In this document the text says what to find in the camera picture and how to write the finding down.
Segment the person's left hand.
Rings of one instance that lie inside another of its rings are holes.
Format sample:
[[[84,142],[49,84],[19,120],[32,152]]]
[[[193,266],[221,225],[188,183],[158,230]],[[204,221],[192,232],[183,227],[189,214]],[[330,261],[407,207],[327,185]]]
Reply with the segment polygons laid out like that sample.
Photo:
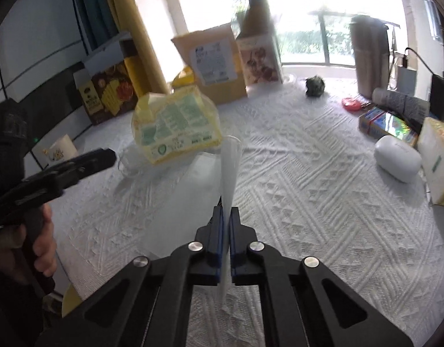
[[[44,276],[50,277],[57,270],[57,243],[53,236],[53,213],[49,204],[44,204],[40,210],[44,223],[40,234],[32,245],[33,252],[37,257],[34,267]],[[27,276],[23,266],[16,262],[14,252],[22,247],[25,239],[26,228],[24,225],[0,230],[0,270],[22,284],[27,283]]]

